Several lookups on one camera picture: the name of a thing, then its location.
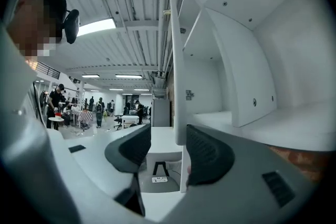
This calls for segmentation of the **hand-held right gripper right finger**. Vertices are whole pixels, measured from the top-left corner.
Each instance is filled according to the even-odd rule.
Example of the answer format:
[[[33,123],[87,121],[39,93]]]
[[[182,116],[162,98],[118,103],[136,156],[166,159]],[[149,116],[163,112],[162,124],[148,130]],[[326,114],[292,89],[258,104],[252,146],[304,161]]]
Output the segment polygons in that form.
[[[267,145],[188,125],[187,191],[164,223],[286,223],[317,186]]]

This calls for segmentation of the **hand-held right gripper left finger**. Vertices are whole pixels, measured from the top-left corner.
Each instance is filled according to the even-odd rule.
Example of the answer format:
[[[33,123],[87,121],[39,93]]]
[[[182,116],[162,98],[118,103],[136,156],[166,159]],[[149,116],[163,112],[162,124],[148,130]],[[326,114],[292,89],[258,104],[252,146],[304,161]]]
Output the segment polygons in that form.
[[[68,140],[51,132],[55,162],[80,223],[150,223],[138,183],[150,142],[149,125]]]

